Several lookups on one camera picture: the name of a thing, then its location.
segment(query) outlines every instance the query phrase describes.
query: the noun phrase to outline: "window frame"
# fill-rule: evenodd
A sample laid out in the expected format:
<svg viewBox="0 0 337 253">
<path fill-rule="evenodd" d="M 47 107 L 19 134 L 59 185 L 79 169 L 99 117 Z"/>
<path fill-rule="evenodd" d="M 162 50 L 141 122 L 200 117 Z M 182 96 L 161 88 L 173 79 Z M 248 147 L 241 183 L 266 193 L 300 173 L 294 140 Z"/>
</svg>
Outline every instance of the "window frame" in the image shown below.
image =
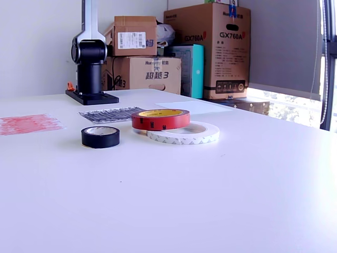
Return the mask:
<svg viewBox="0 0 337 253">
<path fill-rule="evenodd" d="M 323 118 L 325 103 L 326 115 L 323 123 L 321 124 L 321 129 L 330 131 L 332 110 L 333 110 L 333 93 L 334 93 L 334 76 L 335 76 L 335 60 L 337 59 L 337 36 L 335 30 L 335 9 L 334 0 L 323 0 L 325 4 L 325 17 L 326 17 L 326 42 L 327 42 L 327 60 L 328 65 L 325 66 L 328 69 L 328 91 L 326 90 L 325 77 L 324 77 L 324 90 L 323 90 L 323 103 L 322 103 L 322 115 Z M 325 51 L 325 45 L 323 43 L 323 54 Z"/>
</svg>

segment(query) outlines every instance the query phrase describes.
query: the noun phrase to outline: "barcode label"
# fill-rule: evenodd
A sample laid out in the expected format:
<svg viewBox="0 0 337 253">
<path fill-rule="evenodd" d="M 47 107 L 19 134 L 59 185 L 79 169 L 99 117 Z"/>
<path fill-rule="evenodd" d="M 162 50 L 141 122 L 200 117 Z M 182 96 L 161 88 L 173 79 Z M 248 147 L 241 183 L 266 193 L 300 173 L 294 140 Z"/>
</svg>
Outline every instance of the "barcode label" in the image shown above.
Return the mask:
<svg viewBox="0 0 337 253">
<path fill-rule="evenodd" d="M 146 33 L 118 33 L 118 49 L 146 48 Z"/>
</svg>

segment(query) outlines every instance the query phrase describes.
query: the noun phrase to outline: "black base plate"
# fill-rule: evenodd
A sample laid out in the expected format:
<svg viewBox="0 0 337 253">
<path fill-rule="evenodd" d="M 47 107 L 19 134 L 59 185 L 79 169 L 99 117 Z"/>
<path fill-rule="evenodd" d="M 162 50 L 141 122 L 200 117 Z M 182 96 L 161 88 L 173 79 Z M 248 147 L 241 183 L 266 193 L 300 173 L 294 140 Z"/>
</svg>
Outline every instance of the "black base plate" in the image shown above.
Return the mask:
<svg viewBox="0 0 337 253">
<path fill-rule="evenodd" d="M 120 99 L 111 96 L 106 93 L 97 94 L 82 94 L 79 95 L 76 91 L 65 91 L 65 94 L 75 99 L 77 102 L 83 105 L 94 105 L 94 104 L 116 104 L 119 103 Z"/>
</svg>

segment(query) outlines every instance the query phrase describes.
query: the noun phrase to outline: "black electrical tape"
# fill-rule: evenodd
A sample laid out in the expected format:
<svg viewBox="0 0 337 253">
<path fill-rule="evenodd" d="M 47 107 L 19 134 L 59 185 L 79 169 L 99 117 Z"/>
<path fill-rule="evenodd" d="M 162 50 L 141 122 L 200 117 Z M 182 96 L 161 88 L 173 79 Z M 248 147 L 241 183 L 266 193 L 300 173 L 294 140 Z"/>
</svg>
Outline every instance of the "black electrical tape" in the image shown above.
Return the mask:
<svg viewBox="0 0 337 253">
<path fill-rule="evenodd" d="M 120 131 L 110 126 L 94 126 L 81 131 L 82 144 L 93 149 L 103 149 L 120 143 Z"/>
</svg>

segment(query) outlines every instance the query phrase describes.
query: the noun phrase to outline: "yellow tape core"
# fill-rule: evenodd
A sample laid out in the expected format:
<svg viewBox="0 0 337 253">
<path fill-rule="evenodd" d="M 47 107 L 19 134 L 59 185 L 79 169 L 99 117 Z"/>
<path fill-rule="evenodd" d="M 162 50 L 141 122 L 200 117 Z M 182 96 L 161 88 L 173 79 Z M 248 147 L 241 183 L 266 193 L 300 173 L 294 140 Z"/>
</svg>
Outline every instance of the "yellow tape core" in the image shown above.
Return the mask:
<svg viewBox="0 0 337 253">
<path fill-rule="evenodd" d="M 167 117 L 167 116 L 176 116 L 182 114 L 183 111 L 180 110 L 152 110 L 141 112 L 139 116 L 141 117 Z"/>
</svg>

